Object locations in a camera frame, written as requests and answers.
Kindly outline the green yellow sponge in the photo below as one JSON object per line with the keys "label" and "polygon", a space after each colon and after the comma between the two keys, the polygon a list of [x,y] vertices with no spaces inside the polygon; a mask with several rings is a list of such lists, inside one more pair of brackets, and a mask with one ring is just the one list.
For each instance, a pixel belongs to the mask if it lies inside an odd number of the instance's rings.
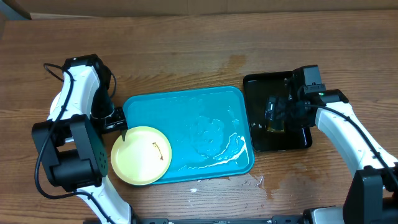
{"label": "green yellow sponge", "polygon": [[284,133],[285,126],[284,123],[269,123],[266,130],[272,133]]}

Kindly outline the yellow plate with stain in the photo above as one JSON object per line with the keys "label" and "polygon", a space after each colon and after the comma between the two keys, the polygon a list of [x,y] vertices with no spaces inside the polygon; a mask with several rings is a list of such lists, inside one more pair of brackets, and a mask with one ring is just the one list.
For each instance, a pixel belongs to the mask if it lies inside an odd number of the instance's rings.
{"label": "yellow plate with stain", "polygon": [[149,185],[159,180],[170,167],[172,148],[159,130],[138,126],[127,130],[126,140],[118,137],[111,150],[111,165],[116,175],[132,185]]}

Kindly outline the white plate with stain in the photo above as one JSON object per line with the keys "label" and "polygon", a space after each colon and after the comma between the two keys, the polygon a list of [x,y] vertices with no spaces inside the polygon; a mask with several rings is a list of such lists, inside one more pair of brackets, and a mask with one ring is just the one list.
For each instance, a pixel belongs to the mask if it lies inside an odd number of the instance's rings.
{"label": "white plate with stain", "polygon": [[53,99],[53,102],[50,106],[50,113],[48,116],[48,120],[52,120],[55,121],[56,118],[59,116],[62,106],[64,104],[65,101],[65,97],[66,97],[66,93],[65,92],[59,92],[58,95]]}

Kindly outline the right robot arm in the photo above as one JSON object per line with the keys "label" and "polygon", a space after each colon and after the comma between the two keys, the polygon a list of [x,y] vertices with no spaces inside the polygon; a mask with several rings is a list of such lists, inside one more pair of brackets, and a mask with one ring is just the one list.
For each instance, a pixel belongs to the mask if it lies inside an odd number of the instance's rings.
{"label": "right robot arm", "polygon": [[353,176],[343,206],[309,208],[301,223],[397,223],[397,158],[361,124],[341,90],[326,89],[316,65],[293,70],[283,82],[265,104],[271,130],[316,126]]}

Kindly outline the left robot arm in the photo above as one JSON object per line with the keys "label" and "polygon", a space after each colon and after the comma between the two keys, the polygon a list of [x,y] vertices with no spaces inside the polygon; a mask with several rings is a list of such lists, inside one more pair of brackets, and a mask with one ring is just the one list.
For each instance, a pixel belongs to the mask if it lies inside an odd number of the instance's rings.
{"label": "left robot arm", "polygon": [[139,223],[112,185],[102,136],[127,130],[126,117],[109,93],[116,77],[96,55],[66,59],[61,92],[46,121],[35,123],[35,186],[44,197],[80,197],[100,223]]}

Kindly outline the black rectangular tray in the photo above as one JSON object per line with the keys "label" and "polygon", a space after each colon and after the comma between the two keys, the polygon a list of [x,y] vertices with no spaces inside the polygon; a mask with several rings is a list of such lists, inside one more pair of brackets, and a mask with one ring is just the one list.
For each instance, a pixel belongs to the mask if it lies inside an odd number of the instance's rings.
{"label": "black rectangular tray", "polygon": [[306,149],[312,145],[309,128],[287,130],[284,133],[268,132],[264,116],[269,95],[286,95],[284,79],[291,71],[246,75],[243,78],[246,111],[252,147],[257,152]]}

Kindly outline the teal plastic tray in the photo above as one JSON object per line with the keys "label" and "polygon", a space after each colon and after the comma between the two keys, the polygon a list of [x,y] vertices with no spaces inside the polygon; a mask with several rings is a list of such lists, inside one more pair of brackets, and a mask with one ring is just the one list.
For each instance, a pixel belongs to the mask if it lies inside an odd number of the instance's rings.
{"label": "teal plastic tray", "polygon": [[244,97],[235,86],[136,95],[123,111],[129,128],[155,128],[169,140],[171,163],[157,184],[241,175],[254,165]]}

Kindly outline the cardboard backdrop panel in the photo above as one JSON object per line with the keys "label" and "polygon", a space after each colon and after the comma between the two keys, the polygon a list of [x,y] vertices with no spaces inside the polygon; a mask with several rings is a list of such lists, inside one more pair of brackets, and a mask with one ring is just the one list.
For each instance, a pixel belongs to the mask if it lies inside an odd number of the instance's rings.
{"label": "cardboard backdrop panel", "polygon": [[257,12],[397,9],[397,0],[15,0],[1,1],[1,18],[187,16]]}

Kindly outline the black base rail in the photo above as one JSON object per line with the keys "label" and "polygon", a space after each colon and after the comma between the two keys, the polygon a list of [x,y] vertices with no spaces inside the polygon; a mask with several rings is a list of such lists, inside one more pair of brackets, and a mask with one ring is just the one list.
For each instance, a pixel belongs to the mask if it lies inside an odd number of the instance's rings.
{"label": "black base rail", "polygon": [[272,218],[235,218],[225,220],[212,219],[185,219],[168,220],[166,218],[145,218],[139,221],[143,224],[303,224],[309,223],[300,215],[281,215]]}

